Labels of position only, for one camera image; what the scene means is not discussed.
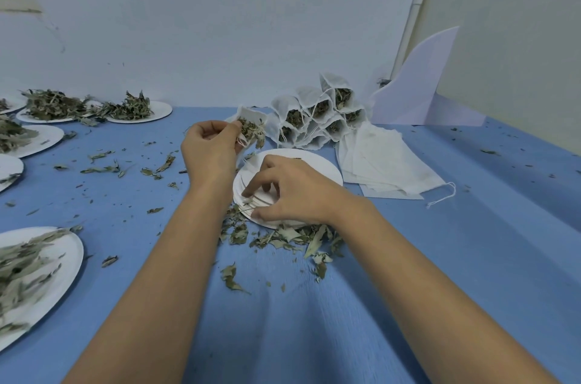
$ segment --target stack of paper plates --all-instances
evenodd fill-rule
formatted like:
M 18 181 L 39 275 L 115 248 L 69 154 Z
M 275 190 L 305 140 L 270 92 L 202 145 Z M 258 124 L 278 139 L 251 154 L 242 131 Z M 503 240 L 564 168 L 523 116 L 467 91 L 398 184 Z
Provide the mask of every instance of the stack of paper plates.
M 274 187 L 271 187 L 270 191 L 268 192 L 265 192 L 262 188 L 259 188 L 254 193 L 254 196 L 250 198 L 244 198 L 242 196 L 242 192 L 244 191 L 245 187 L 252 180 L 254 175 L 259 172 L 262 161 L 267 154 L 277 154 L 279 156 L 288 158 L 300 158 L 319 173 L 331 179 L 333 182 L 337 182 L 339 185 L 343 185 L 343 178 L 341 177 L 339 169 L 335 167 L 330 161 L 319 156 L 318 154 L 296 149 L 276 149 L 258 153 L 248 159 L 244 164 L 244 167 L 238 172 L 234 178 L 234 185 L 232 189 L 234 191 L 234 202 L 236 202 L 236 204 L 240 207 L 240 211 L 247 218 L 258 223 L 259 225 L 272 229 L 275 229 L 280 225 L 290 226 L 293 228 L 299 228 L 306 225 L 297 221 L 263 222 L 259 219 L 251 218 L 251 213 L 255 208 L 268 207 L 278 200 L 277 191 L 274 189 Z

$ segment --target person's left arm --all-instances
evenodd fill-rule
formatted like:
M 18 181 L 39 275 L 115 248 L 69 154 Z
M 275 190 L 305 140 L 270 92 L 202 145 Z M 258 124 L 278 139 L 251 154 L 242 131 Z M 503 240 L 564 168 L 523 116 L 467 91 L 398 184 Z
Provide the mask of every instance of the person's left arm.
M 190 128 L 181 147 L 190 188 L 64 384 L 181 382 L 232 201 L 239 133 L 237 122 Z

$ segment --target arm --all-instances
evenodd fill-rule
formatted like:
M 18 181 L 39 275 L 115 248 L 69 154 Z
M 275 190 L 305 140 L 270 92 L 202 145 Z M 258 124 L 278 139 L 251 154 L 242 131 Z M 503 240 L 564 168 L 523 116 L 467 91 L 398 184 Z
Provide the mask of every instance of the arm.
M 239 132 L 239 123 L 222 121 L 188 131 L 182 154 L 190 189 L 63 383 L 181 382 L 232 200 Z
M 373 280 L 433 383 L 557 383 L 369 200 L 300 160 L 280 156 L 265 158 L 243 195 L 261 185 L 269 189 L 271 183 L 279 201 L 253 215 L 333 226 Z

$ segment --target blue tabletop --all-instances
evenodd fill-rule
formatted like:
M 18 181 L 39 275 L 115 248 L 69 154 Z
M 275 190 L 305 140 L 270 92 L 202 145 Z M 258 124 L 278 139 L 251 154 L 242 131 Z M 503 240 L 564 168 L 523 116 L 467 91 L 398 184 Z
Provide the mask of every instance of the blue tabletop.
M 0 193 L 0 232 L 82 223 L 80 238 L 93 257 L 65 298 L 0 353 L 3 382 L 63 379 L 185 192 L 178 152 L 159 181 L 140 169 L 157 168 L 179 150 L 190 124 L 234 111 L 177 108 L 154 123 L 91 129 L 67 123 L 61 127 L 77 131 L 76 138 L 25 158 L 25 177 Z M 425 201 L 374 204 L 559 380 L 581 382 L 581 158 L 493 120 L 479 128 L 396 129 L 458 193 L 430 209 L 426 202 L 448 194 L 449 186 L 426 193 Z M 79 173 L 90 166 L 87 155 L 99 149 L 115 153 L 95 164 L 117 159 L 128 168 L 123 178 Z M 336 162 L 330 146 L 319 153 Z M 56 164 L 70 169 L 57 171 Z M 169 188 L 170 182 L 181 189 Z M 348 188 L 360 193 L 356 185 Z M 5 206 L 8 201 L 16 206 Z M 146 213 L 157 207 L 164 209 Z M 428 382 L 365 272 L 344 253 L 317 284 L 309 272 L 312 262 L 299 254 L 294 263 L 295 256 L 283 249 L 255 253 L 247 245 L 222 245 L 184 382 Z M 114 255 L 117 263 L 100 267 Z M 219 271 L 233 262 L 236 281 L 251 295 L 230 291 L 220 280 Z

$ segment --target drawstring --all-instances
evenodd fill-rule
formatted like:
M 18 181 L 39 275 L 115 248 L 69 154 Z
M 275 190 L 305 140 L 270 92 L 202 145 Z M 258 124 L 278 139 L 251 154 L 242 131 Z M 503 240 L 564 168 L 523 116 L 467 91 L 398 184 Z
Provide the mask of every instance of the drawstring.
M 450 185 L 454 189 L 454 192 L 451 195 L 448 195 L 446 197 L 442 197 L 440 200 L 435 200 L 434 202 L 429 202 L 426 205 L 426 208 L 429 209 L 432 205 L 437 204 L 438 202 L 441 202 L 442 200 L 447 199 L 449 197 L 454 197 L 456 195 L 456 185 L 455 185 L 455 183 L 454 182 L 448 182 L 446 185 Z

